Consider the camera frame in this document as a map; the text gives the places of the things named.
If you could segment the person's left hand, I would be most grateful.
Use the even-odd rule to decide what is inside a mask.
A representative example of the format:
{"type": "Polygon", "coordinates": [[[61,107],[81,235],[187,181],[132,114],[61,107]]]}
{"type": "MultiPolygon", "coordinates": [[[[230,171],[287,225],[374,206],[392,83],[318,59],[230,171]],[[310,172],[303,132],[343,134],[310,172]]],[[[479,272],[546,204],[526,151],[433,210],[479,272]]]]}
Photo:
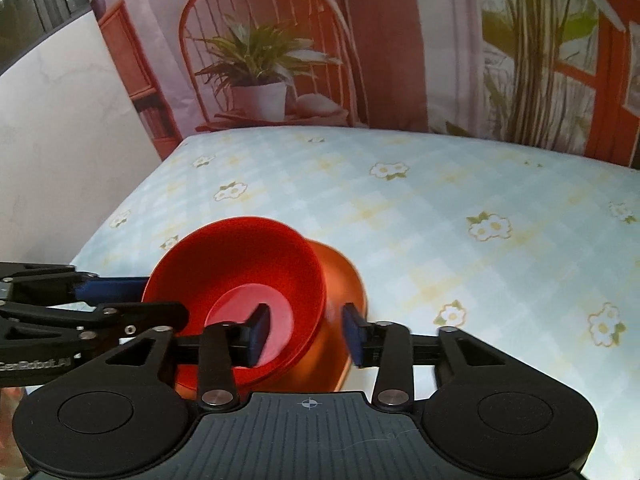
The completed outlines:
{"type": "Polygon", "coordinates": [[[0,405],[0,474],[2,479],[23,479],[28,469],[13,434],[13,416],[26,394],[24,387],[1,389],[0,405]]]}

